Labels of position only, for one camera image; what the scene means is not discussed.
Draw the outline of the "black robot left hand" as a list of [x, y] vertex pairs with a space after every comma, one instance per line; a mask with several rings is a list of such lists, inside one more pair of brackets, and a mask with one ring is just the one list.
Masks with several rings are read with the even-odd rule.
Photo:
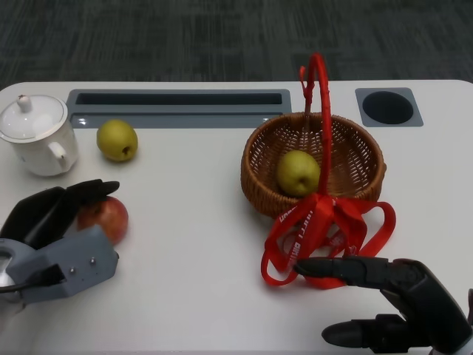
[[63, 238], [86, 206], [102, 202], [120, 183], [88, 180], [63, 188], [45, 189], [20, 200], [1, 228], [1, 238], [23, 243], [35, 250]]

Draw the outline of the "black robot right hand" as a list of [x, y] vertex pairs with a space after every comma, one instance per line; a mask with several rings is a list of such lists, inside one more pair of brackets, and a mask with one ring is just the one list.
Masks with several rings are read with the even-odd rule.
[[398, 314], [352, 319], [325, 328], [321, 336], [343, 348], [402, 354], [429, 347], [432, 354], [471, 354], [472, 316], [465, 315], [438, 278], [421, 262], [377, 257], [310, 257], [293, 270], [304, 277], [330, 277], [377, 289]]

